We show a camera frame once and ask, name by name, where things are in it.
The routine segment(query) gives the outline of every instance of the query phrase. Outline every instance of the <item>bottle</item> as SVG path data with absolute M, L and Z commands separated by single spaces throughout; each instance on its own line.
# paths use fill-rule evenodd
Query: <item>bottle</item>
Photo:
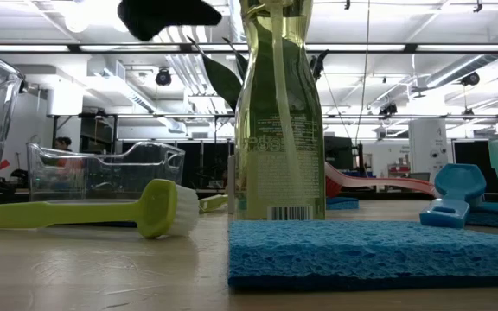
M 304 41 L 312 0 L 240 0 L 250 46 L 236 113 L 236 219 L 324 219 L 322 110 Z

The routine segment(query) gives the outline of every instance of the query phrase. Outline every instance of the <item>scrub brush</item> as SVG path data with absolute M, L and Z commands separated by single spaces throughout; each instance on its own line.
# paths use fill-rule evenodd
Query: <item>scrub brush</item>
M 145 238 L 187 235 L 199 215 L 194 190 L 173 181 L 153 180 L 133 203 L 60 204 L 29 202 L 0 205 L 0 228 L 43 228 L 50 225 L 135 221 Z

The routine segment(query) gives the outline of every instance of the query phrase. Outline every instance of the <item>table surface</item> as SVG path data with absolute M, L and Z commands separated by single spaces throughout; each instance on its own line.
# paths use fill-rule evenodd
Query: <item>table surface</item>
M 417 220 L 427 201 L 361 201 L 329 219 Z M 0 311 L 497 310 L 498 288 L 239 292 L 227 286 L 224 212 L 189 238 L 145 240 L 134 229 L 0 230 Z M 478 229 L 498 233 L 498 229 Z

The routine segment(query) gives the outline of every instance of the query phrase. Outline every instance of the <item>person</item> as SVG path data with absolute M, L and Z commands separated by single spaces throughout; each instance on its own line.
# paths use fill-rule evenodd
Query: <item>person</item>
M 73 141 L 66 136 L 55 138 L 55 147 L 58 150 L 72 152 L 72 150 L 68 148 L 68 146 L 70 146 L 71 143 L 73 143 Z

